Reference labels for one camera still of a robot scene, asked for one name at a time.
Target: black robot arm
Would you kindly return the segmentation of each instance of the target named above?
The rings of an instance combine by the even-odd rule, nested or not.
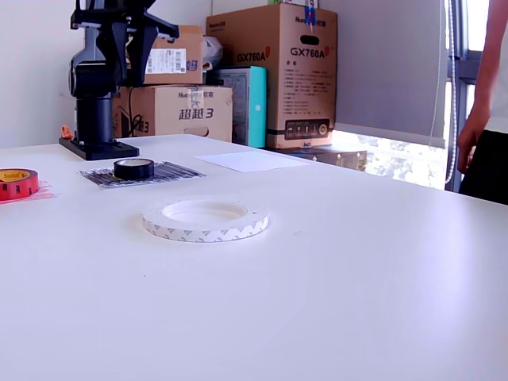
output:
[[[74,140],[60,139],[60,143],[85,160],[139,155],[137,148],[115,141],[112,105],[121,86],[140,87],[144,83],[156,38],[179,38],[177,25],[148,13],[154,2],[88,0],[86,9],[81,9],[76,0],[71,28],[84,28],[86,36],[85,48],[71,62],[70,88],[77,101],[77,130]]]

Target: teal box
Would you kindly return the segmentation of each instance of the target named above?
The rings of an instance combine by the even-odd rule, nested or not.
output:
[[[264,148],[267,138],[267,69],[226,67],[208,71],[206,84],[233,89],[233,143]]]

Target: window frame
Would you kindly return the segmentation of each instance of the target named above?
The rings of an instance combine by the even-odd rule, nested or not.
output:
[[[468,4],[467,0],[452,0],[453,19],[453,41],[455,51],[450,50],[448,56],[448,80],[455,81],[456,84],[456,116],[457,116],[457,135],[453,136],[453,127],[450,126],[450,137],[448,144],[448,165],[446,173],[449,173],[452,165],[452,142],[460,135],[464,128],[468,112],[468,85],[475,85],[478,79],[478,71],[483,52],[469,50],[468,41]],[[456,73],[452,78],[452,60],[455,61]],[[453,110],[450,121],[453,121]],[[452,174],[452,181],[446,184],[447,191],[458,192],[462,175],[457,171],[458,157],[454,163],[455,169]]]

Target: roll of tape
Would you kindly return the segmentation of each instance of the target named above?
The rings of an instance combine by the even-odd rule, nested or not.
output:
[[[119,160],[114,164],[114,177],[122,180],[150,179],[155,173],[155,163],[148,159]]]
[[[0,201],[26,198],[39,191],[39,175],[29,169],[0,169]]]
[[[226,242],[253,237],[269,224],[259,206],[218,200],[161,202],[143,211],[143,227],[154,236],[182,242]]]

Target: white paper sheet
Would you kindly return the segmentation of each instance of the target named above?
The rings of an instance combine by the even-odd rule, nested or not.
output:
[[[239,172],[269,171],[277,168],[309,165],[284,156],[262,152],[225,153],[222,155],[196,156],[196,158]]]

